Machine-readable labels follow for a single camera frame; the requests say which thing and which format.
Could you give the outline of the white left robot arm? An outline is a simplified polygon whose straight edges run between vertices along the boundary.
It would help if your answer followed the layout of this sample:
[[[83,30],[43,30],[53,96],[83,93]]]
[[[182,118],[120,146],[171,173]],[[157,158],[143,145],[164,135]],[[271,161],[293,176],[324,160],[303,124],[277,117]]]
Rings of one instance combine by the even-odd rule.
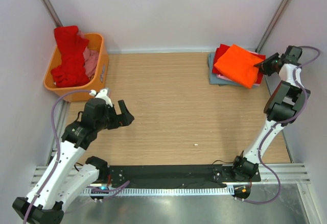
[[[12,205],[24,223],[61,223],[75,198],[91,183],[106,178],[108,163],[97,157],[90,157],[70,180],[67,176],[100,131],[129,126],[134,121],[125,102],[120,100],[118,105],[120,114],[107,96],[91,98],[65,128],[55,157],[41,179],[27,196],[17,197]]]

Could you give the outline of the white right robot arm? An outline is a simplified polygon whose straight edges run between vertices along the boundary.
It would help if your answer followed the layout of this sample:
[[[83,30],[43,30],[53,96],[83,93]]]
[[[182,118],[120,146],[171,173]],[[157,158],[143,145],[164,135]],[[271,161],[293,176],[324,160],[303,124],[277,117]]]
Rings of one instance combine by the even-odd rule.
[[[275,53],[255,67],[267,75],[277,73],[281,79],[264,107],[266,120],[253,143],[236,156],[231,175],[236,181],[249,181],[259,173],[262,156],[276,135],[287,125],[294,123],[307,105],[311,91],[301,81],[304,46],[287,47],[283,54]]]

